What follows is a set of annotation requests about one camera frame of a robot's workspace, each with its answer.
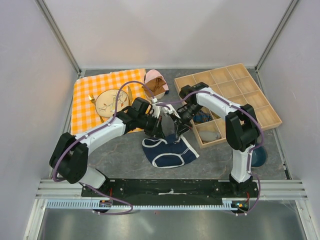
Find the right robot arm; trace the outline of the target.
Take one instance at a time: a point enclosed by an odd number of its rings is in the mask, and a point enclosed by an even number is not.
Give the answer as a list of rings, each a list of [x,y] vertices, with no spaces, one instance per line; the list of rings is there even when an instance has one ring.
[[[222,97],[203,82],[182,87],[179,97],[185,105],[178,108],[179,118],[174,120],[176,137],[193,127],[191,120],[203,107],[224,120],[226,141],[233,155],[229,191],[235,197],[242,196],[253,181],[252,154],[262,145],[258,143],[258,138],[264,141],[254,108],[250,104],[240,105]]]

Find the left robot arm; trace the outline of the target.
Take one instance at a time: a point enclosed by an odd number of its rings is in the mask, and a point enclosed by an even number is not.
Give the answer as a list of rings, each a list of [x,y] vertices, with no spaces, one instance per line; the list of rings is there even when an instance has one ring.
[[[89,155],[110,140],[135,129],[142,129],[152,137],[164,137],[160,111],[156,110],[155,115],[152,113],[157,102],[156,98],[148,102],[138,97],[131,106],[91,130],[76,135],[68,132],[62,134],[49,161],[53,168],[52,179],[55,182],[89,185],[99,197],[106,196],[110,191],[107,177],[88,166]]]

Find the navy blue white-trimmed underwear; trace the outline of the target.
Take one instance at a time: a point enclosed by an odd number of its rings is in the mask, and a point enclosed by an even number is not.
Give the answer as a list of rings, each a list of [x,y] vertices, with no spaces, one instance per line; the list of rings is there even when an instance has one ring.
[[[175,134],[165,138],[145,138],[141,144],[147,160],[155,168],[182,167],[200,156],[183,135],[178,138]]]

